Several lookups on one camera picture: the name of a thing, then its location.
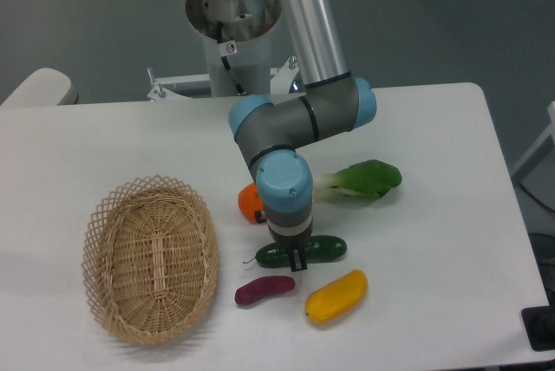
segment white chair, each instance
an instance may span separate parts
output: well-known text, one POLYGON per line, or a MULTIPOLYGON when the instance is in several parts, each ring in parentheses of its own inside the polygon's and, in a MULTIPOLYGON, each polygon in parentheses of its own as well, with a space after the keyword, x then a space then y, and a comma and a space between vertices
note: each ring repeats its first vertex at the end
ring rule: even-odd
POLYGON ((71 80, 50 68, 38 69, 0 105, 0 109, 52 107, 75 104, 79 99, 71 80))

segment orange vegetable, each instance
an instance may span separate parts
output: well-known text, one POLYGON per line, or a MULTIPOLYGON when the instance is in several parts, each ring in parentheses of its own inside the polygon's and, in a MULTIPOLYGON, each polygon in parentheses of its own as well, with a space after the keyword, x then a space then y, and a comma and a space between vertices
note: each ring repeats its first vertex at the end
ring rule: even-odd
POLYGON ((266 222, 264 204, 258 195, 257 186, 254 183, 243 189, 237 199, 241 213, 253 224, 266 222))

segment green leafy vegetable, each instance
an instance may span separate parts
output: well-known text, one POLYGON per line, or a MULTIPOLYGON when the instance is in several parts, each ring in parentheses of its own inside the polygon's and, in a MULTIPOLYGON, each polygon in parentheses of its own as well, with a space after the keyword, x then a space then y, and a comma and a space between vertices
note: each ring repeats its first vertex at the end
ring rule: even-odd
POLYGON ((380 199, 401 181, 401 173, 395 166, 380 160, 367 160, 336 173, 316 175, 314 194, 319 198, 343 195, 380 199))

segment plastic toy vegetable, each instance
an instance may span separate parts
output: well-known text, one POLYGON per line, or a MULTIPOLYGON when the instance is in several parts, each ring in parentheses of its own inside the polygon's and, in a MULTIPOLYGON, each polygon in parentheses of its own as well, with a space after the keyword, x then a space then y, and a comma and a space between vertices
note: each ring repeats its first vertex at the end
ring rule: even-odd
POLYGON ((253 224, 266 222, 264 204, 254 183, 251 183, 239 193, 237 202, 243 216, 253 224))
POLYGON ((402 182, 395 166, 380 160, 367 160, 332 174, 314 176, 314 196, 334 195, 379 199, 402 182))
MULTIPOLYGON (((310 237, 304 249, 307 263, 328 263, 343 256, 345 252, 347 252, 347 243, 341 238, 331 235, 310 237)), ((260 265, 269 269, 289 267, 287 252, 277 243, 262 247, 257 251, 255 258, 260 265)))
POLYGON ((267 276, 251 281, 235 292, 235 303, 248 306, 268 296, 295 289, 295 280, 288 276, 267 276))
MULTIPOLYGON (((315 199, 334 196, 379 199, 402 182, 399 169, 380 160, 367 160, 336 173, 315 174, 313 178, 315 199)), ((239 193, 238 205, 253 224, 266 222, 264 204, 254 183, 239 193)))
POLYGON ((366 295, 368 280, 362 270, 349 274, 312 293, 304 304, 306 315, 316 325, 336 319, 353 309, 366 295))

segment silver metal tube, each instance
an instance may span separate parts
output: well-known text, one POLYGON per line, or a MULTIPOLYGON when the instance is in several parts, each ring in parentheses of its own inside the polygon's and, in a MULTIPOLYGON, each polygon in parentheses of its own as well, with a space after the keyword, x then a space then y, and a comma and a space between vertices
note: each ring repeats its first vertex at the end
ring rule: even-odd
POLYGON ((330 0, 280 0, 306 85, 349 71, 330 0))

